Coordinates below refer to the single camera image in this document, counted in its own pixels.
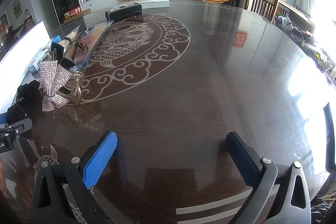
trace picture frame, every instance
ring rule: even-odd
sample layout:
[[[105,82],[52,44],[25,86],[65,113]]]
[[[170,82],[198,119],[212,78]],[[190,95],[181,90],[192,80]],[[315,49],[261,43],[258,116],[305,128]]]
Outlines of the picture frame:
[[[13,2],[13,12],[14,12],[15,19],[17,19],[22,14],[20,0],[15,0]]]

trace door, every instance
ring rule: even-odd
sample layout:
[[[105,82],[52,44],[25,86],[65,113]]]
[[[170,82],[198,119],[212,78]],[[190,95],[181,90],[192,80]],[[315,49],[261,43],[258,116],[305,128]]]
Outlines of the door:
[[[40,0],[44,17],[49,26],[49,30],[59,27],[59,21],[56,16],[54,4],[52,0]]]

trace dining table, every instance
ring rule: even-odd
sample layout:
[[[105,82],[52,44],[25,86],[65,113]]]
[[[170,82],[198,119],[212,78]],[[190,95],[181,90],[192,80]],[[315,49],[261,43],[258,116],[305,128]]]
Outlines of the dining table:
[[[72,24],[105,20],[99,10]],[[41,163],[81,157],[105,131],[117,148],[90,191],[115,224],[228,223],[252,191],[227,152],[233,131],[260,157],[299,161],[310,199],[329,175],[324,107],[335,84],[257,13],[187,0],[144,9],[109,27],[81,91],[81,104],[48,112],[38,96],[32,129],[1,155],[9,204],[23,221]]]

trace small bottle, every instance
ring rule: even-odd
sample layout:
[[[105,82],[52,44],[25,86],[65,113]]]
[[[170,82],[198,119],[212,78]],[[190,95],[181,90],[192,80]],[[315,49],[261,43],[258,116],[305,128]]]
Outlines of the small bottle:
[[[31,18],[32,14],[29,12],[28,9],[26,9],[26,19]]]

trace cardboard box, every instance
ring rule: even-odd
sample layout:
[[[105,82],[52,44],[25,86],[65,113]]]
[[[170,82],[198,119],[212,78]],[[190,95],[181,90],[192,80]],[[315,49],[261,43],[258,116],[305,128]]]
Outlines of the cardboard box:
[[[83,17],[83,16],[85,16],[85,15],[88,15],[88,14],[91,14],[91,9],[90,9],[90,8],[87,9],[87,10],[84,10],[84,11],[82,11],[82,12],[80,12],[80,13],[78,13],[77,15],[74,15],[74,16],[72,16],[72,17],[66,19],[66,20],[64,21],[64,23],[71,22],[71,21],[73,21],[73,20],[79,19],[79,18],[81,18],[81,17]]]

